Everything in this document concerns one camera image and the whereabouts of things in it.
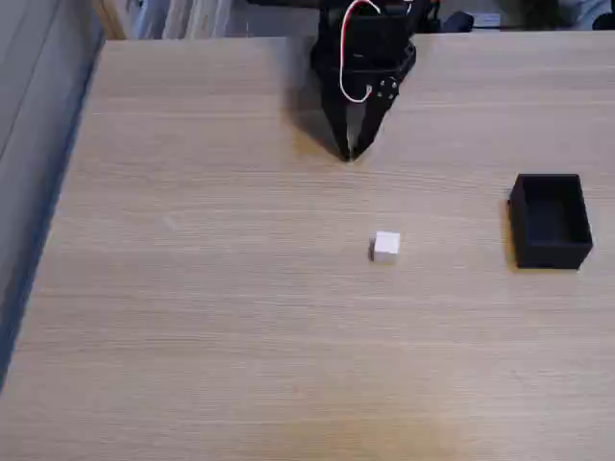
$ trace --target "table surface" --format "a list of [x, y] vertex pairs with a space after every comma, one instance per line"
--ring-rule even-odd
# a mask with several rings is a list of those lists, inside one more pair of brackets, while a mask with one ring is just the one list
[[[309, 43], [104, 49], [0, 398], [14, 460], [612, 460], [615, 35], [421, 36], [353, 164]], [[520, 172], [579, 272], [516, 271]], [[376, 230], [397, 264], [368, 260]]]

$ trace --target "small cube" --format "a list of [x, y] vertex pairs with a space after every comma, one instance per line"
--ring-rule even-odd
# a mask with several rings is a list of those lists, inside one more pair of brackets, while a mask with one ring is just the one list
[[374, 262], [392, 264], [400, 252], [400, 235], [397, 232], [376, 232]]

